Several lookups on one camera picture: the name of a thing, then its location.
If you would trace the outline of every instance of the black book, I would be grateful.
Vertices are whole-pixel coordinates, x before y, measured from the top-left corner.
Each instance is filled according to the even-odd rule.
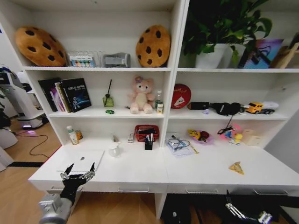
[[[61,84],[72,112],[92,105],[83,78],[64,79]]]
[[[54,100],[51,96],[51,89],[55,88],[55,83],[59,82],[60,78],[52,78],[52,79],[46,79],[46,80],[38,80],[39,85],[42,88],[42,91],[44,95],[47,98],[47,101],[49,102],[49,105],[52,109],[52,111],[56,112],[57,108],[55,106]]]

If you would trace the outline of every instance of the cookie pillow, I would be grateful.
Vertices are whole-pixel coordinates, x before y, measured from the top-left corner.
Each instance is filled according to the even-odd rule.
[[[21,27],[15,33],[19,51],[37,66],[64,66],[62,45],[47,31],[35,27]]]
[[[142,67],[160,67],[167,62],[171,40],[167,29],[160,25],[147,28],[136,45]]]

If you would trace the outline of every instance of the toy truck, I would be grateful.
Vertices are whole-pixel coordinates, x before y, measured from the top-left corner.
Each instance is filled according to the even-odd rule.
[[[278,103],[271,102],[271,101],[265,101],[265,102],[251,102],[249,105],[249,108],[246,109],[248,113],[254,113],[254,114],[273,114],[275,112],[275,109],[279,107]]]

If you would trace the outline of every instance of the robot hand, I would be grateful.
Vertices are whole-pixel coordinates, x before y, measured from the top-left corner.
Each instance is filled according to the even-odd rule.
[[[61,173],[60,176],[62,178],[62,182],[64,184],[64,189],[60,194],[61,198],[67,198],[69,199],[72,204],[75,202],[75,196],[78,188],[87,183],[89,180],[91,180],[94,175],[94,163],[92,167],[90,168],[90,171],[86,172],[85,174],[76,174],[76,175],[69,175],[71,169],[73,168],[74,163],[71,164],[64,173]]]
[[[61,194],[47,194],[39,202],[43,211],[40,224],[65,224],[71,214],[71,207],[75,203],[78,188],[91,180],[94,175],[94,163],[90,171],[85,174],[69,175],[74,164],[61,173],[64,189]]]

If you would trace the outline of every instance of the paper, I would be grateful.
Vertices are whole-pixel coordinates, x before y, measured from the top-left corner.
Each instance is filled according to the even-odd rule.
[[[170,149],[171,153],[176,156],[176,157],[183,157],[183,156],[187,156],[187,155],[193,155],[193,154],[197,154],[198,152],[195,150],[195,148],[191,145],[191,143],[189,143],[188,146],[183,147],[181,149],[177,149],[175,150],[175,147],[177,145],[172,145],[171,142],[173,142],[173,138],[172,136],[175,136],[176,138],[178,138],[179,140],[182,140],[183,143],[187,143],[186,138],[181,138],[180,135],[178,133],[167,133],[166,134],[166,138],[165,138],[165,142],[168,146],[168,148]]]
[[[74,151],[73,154],[69,154],[68,158],[65,158],[64,161],[57,168],[57,171],[64,172],[71,164],[74,163],[72,172],[87,172],[90,170],[94,163],[94,170],[98,169],[101,158],[103,156],[103,150],[82,150]]]

